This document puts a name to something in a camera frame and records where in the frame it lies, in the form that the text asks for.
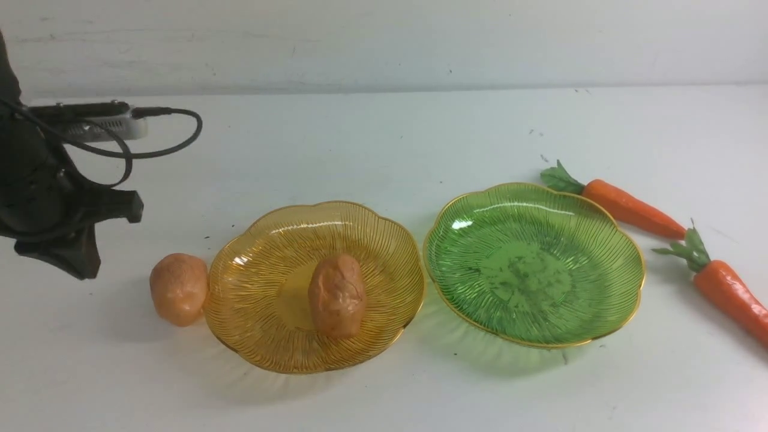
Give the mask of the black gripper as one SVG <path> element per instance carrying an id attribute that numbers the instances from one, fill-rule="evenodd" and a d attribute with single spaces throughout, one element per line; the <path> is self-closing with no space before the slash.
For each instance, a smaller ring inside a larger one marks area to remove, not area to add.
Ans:
<path id="1" fill-rule="evenodd" d="M 96 279 L 101 258 L 95 227 L 138 223 L 136 191 L 86 179 L 63 146 L 30 121 L 2 121 L 2 237 L 22 257 L 48 263 L 80 281 Z"/>

